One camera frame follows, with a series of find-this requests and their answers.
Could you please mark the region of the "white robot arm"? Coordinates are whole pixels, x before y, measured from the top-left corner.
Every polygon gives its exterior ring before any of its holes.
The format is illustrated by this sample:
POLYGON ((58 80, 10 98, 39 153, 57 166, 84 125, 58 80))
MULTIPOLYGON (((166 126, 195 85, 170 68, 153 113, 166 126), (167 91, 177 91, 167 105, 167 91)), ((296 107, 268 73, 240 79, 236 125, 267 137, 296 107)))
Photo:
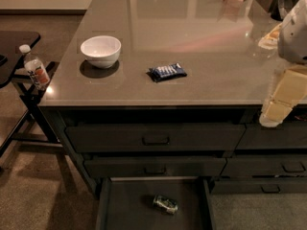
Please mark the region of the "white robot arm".
POLYGON ((299 0, 285 16, 276 43, 286 64, 272 75, 259 118, 263 127, 282 124, 307 96, 307 0, 299 0))

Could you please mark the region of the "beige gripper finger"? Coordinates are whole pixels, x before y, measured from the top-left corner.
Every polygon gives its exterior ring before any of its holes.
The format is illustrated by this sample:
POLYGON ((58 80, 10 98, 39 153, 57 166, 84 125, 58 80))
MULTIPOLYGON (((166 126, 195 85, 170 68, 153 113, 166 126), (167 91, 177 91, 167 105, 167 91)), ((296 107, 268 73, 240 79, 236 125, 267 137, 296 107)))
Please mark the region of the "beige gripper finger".
POLYGON ((307 96, 307 67, 299 64, 277 73, 263 103, 259 123, 277 127, 307 96))

